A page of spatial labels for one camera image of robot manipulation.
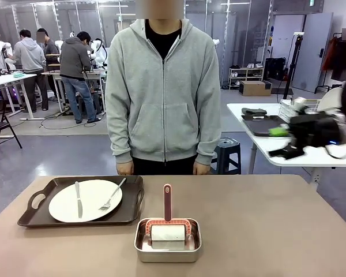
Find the person's left hand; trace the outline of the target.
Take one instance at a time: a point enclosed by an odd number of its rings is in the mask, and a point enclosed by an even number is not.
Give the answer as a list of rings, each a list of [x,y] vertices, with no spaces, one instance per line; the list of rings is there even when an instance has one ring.
[[[207,175],[210,172],[210,166],[195,162],[193,165],[193,175]]]

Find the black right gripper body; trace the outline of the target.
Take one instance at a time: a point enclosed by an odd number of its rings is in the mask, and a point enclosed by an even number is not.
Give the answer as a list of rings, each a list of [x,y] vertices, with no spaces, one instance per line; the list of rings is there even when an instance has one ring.
[[[291,145],[296,149],[342,144],[337,121],[325,112],[297,115],[289,120],[288,126]]]

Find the person's right hand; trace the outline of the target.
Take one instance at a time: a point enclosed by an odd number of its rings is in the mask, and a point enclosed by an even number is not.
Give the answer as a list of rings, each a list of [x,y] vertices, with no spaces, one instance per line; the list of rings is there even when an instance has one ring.
[[[133,175],[134,163],[132,161],[127,163],[117,163],[116,170],[119,175]]]

